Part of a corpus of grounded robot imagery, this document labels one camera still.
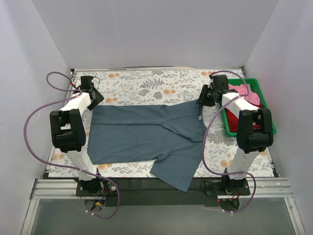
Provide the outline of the blue grey t shirt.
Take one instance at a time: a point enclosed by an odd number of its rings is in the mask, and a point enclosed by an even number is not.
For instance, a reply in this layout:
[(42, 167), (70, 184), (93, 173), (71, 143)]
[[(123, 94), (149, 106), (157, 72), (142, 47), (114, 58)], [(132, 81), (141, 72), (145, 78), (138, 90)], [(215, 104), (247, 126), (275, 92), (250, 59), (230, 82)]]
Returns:
[(187, 191), (201, 162), (206, 126), (196, 101), (176, 105), (97, 106), (87, 152), (93, 164), (153, 160), (151, 173)]

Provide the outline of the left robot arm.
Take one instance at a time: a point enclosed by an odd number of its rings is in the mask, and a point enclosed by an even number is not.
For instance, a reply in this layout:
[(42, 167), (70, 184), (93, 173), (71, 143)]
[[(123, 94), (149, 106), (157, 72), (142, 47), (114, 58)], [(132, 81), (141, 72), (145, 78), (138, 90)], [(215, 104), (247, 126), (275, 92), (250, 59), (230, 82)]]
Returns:
[(52, 111), (49, 115), (52, 143), (77, 168), (80, 189), (91, 195), (99, 195), (103, 191), (103, 183), (95, 176), (98, 169), (87, 153), (87, 136), (82, 116), (85, 111), (94, 109), (104, 98), (94, 87), (92, 76), (82, 76), (78, 88), (82, 94), (76, 90), (63, 108)]

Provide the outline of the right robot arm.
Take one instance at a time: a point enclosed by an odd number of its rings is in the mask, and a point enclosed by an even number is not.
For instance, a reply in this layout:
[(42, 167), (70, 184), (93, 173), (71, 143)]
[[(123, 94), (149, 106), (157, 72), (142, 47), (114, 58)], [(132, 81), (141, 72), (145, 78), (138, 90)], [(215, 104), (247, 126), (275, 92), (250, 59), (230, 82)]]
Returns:
[(203, 85), (197, 104), (208, 107), (220, 104), (221, 110), (227, 109), (237, 118), (238, 149), (232, 163), (218, 174), (221, 179), (205, 181), (202, 186), (208, 196), (225, 195), (235, 200), (250, 195), (252, 190), (246, 179), (251, 176), (249, 168), (259, 153), (273, 144), (271, 111), (254, 105), (253, 92), (246, 82), (242, 92), (231, 88), (226, 71), (213, 72), (209, 77), (211, 82)]

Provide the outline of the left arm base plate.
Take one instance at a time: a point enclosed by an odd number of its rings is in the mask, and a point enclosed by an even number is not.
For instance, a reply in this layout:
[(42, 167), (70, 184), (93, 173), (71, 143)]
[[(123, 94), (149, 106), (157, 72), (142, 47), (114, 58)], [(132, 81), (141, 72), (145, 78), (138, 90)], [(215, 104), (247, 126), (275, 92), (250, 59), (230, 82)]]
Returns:
[(75, 195), (78, 197), (117, 196), (118, 186), (109, 181), (92, 179), (90, 181), (78, 181)]

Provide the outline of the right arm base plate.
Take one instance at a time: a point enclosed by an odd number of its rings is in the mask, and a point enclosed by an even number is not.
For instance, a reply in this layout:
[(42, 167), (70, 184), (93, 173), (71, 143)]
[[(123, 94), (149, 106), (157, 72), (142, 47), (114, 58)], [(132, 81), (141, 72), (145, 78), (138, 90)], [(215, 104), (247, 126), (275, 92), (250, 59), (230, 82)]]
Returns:
[(223, 183), (221, 180), (202, 181), (200, 188), (207, 196), (248, 196), (250, 189), (247, 181), (243, 183)]

